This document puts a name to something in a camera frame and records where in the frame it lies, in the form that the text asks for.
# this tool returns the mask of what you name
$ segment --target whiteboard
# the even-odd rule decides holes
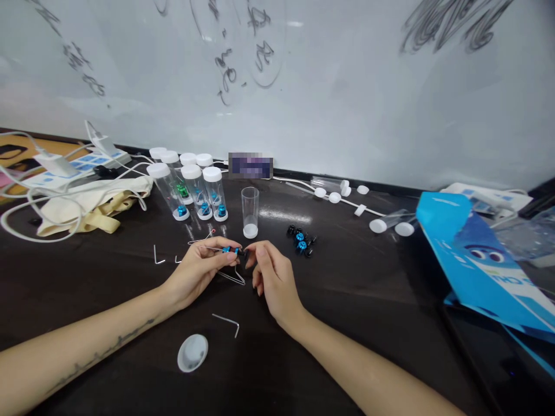
[[[555,176],[555,6],[465,3],[3,0],[0,126],[530,189]]]

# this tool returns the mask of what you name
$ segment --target hand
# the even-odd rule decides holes
[[[214,237],[194,243],[181,264],[161,286],[171,304],[178,310],[185,309],[206,289],[216,272],[225,266],[235,266],[239,259],[234,252],[222,253],[205,247],[241,247],[239,243],[223,237]]]
[[[259,296],[266,293],[270,313],[291,335],[306,314],[295,286],[291,261],[269,241],[253,243],[245,250],[251,251],[245,266],[247,269],[258,261],[253,271],[253,288],[257,289]]]

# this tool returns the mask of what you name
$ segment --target black table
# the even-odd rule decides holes
[[[260,190],[258,240],[272,241],[291,258],[299,295],[315,316],[414,374],[469,415],[489,415],[470,372],[436,309],[449,290],[421,231],[409,238],[374,234],[368,213],[296,190],[278,181],[227,180],[226,222],[175,221],[156,188],[117,218],[113,235],[79,234],[37,244],[1,236],[0,349],[116,306],[160,285],[187,242],[242,234],[241,189]],[[414,210],[417,200],[356,192],[349,198],[377,211]],[[34,235],[31,210],[10,223]],[[314,257],[294,254],[289,224],[319,236]],[[157,246],[161,265],[153,261]],[[187,310],[131,342],[41,404],[41,414],[360,414],[325,370],[269,314],[251,288],[216,277]],[[240,323],[235,327],[212,313]],[[177,368],[183,340],[201,333],[209,342],[202,366]]]

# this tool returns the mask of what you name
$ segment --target white cap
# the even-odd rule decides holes
[[[167,151],[165,147],[153,147],[149,150],[150,157],[152,157],[152,159],[160,160],[160,153],[163,153],[165,151]]]
[[[179,160],[181,160],[181,164],[183,166],[196,165],[197,164],[197,155],[195,155],[194,153],[183,153],[179,157]]]
[[[401,237],[408,237],[412,235],[414,231],[415,228],[412,226],[412,224],[409,224],[408,222],[400,222],[395,226],[395,232]]]
[[[358,206],[357,210],[354,212],[354,214],[355,214],[357,217],[360,217],[360,216],[362,215],[362,213],[364,212],[365,209],[366,209],[366,205],[360,204],[360,205]]]
[[[152,164],[146,167],[146,172],[154,179],[160,179],[169,175],[169,167],[166,164]]]
[[[341,200],[341,195],[339,195],[337,192],[332,192],[330,194],[331,203],[338,203],[340,200]]]
[[[181,344],[177,366],[183,373],[191,373],[201,366],[208,354],[208,340],[200,334],[191,335]]]
[[[316,188],[316,190],[314,191],[314,194],[318,198],[323,198],[323,197],[325,197],[325,189],[324,188]]]
[[[197,165],[187,165],[181,168],[181,174],[184,179],[196,179],[202,175],[202,171]]]
[[[174,150],[166,150],[160,153],[160,160],[162,160],[162,163],[175,163],[179,162],[179,156]]]
[[[212,160],[211,154],[200,153],[200,155],[197,155],[197,165],[210,166],[212,163],[214,163],[214,160]]]
[[[370,221],[370,229],[377,234],[383,233],[387,229],[387,224],[384,220]]]
[[[202,171],[206,182],[218,182],[221,180],[221,169],[215,166],[208,166]]]

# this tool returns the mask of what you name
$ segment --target cartoon eye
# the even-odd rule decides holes
[[[474,257],[478,257],[479,259],[485,260],[486,259],[486,255],[483,254],[480,250],[471,250],[470,253],[474,256]]]
[[[503,263],[505,261],[505,257],[501,253],[495,251],[490,253],[490,259],[496,263]]]

